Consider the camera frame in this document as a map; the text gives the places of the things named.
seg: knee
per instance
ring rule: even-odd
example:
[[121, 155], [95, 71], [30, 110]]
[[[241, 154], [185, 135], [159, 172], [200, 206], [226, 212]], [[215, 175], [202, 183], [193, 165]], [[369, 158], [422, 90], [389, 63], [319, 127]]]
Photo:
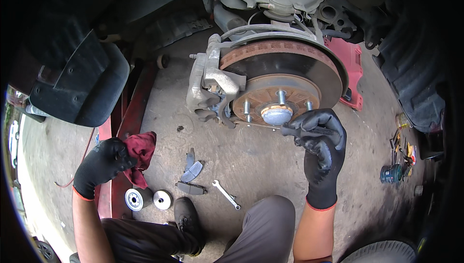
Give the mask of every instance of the knee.
[[272, 195], [263, 200], [268, 205], [268, 209], [285, 216], [286, 218], [295, 219], [295, 207], [286, 197]]
[[117, 229], [117, 224], [115, 222], [115, 219], [104, 218], [104, 219], [101, 219], [100, 221], [101, 221], [101, 226], [103, 227], [103, 230], [105, 231], [107, 235], [111, 234], [115, 229]]

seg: leg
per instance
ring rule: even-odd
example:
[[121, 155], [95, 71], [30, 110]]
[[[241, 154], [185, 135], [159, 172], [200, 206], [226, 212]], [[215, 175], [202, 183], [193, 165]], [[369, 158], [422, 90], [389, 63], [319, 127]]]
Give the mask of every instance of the leg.
[[102, 219], [117, 262], [178, 262], [171, 255], [194, 254], [194, 236], [169, 225], [126, 219]]
[[286, 263], [295, 233], [295, 207], [285, 197], [267, 197], [246, 212], [242, 228], [216, 263]]

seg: car body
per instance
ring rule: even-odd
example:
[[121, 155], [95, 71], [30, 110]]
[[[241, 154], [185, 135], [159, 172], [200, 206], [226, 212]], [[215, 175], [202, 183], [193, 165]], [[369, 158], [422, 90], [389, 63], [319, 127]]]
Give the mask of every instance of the car body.
[[18, 142], [20, 139], [20, 125], [14, 121], [10, 126], [10, 135], [8, 138], [8, 148], [11, 153], [11, 164], [14, 168], [18, 166]]
[[[133, 45], [144, 28], [150, 28], [159, 37], [156, 46], [163, 47], [192, 34], [181, 28], [190, 29], [189, 22], [201, 16], [214, 16], [219, 28], [229, 30], [246, 23], [260, 8], [271, 8], [268, 13], [276, 20], [299, 12], [306, 26], [311, 26], [312, 16], [322, 31], [334, 37], [363, 42], [369, 50], [377, 46], [375, 63], [411, 124], [424, 133], [441, 131], [444, 100], [435, 88], [444, 81], [448, 63], [443, 50], [427, 37], [434, 25], [426, 17], [428, 9], [417, 6], [421, 0], [85, 1], [44, 0], [14, 61], [18, 70], [13, 71], [10, 85], [55, 118], [87, 127], [107, 120], [133, 65], [133, 60], [122, 56], [120, 50], [125, 49], [109, 42], [112, 38]], [[197, 19], [188, 20], [191, 14]], [[170, 32], [182, 34], [174, 38]]]

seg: bolt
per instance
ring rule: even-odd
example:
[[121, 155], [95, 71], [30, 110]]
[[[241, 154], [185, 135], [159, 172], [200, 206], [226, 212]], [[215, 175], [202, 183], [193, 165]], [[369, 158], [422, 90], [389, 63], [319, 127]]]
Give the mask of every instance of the bolt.
[[311, 101], [307, 101], [305, 105], [306, 105], [306, 111], [311, 111], [313, 109], [313, 103]]
[[245, 114], [246, 121], [248, 123], [251, 123], [253, 117], [250, 115], [250, 102], [249, 101], [243, 102], [243, 114]]
[[287, 94], [287, 92], [285, 92], [284, 90], [279, 90], [275, 94], [277, 95], [277, 97], [279, 97], [279, 105], [284, 106], [285, 105], [285, 95]]
[[248, 115], [250, 113], [250, 102], [245, 101], [243, 102], [243, 114]]

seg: rusty brake rotor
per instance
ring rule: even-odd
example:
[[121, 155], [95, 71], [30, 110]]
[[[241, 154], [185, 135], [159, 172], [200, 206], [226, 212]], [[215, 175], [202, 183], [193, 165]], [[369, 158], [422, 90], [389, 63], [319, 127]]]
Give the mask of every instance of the rusty brake rotor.
[[[266, 124], [262, 115], [270, 110], [293, 115], [312, 108], [332, 108], [339, 100], [346, 71], [336, 68], [333, 61], [318, 48], [291, 40], [265, 40], [247, 44], [224, 55], [219, 68], [246, 75], [246, 90], [233, 101], [232, 109], [246, 120], [243, 103], [250, 102], [254, 123]], [[285, 105], [279, 105], [277, 91], [286, 92]]]
[[249, 81], [270, 74], [302, 77], [320, 92], [317, 108], [332, 108], [341, 97], [342, 80], [347, 80], [347, 76], [341, 79], [339, 75], [345, 75], [346, 71], [339, 71], [327, 54], [309, 44], [291, 40], [265, 40], [241, 46], [224, 55], [219, 68], [246, 75]]

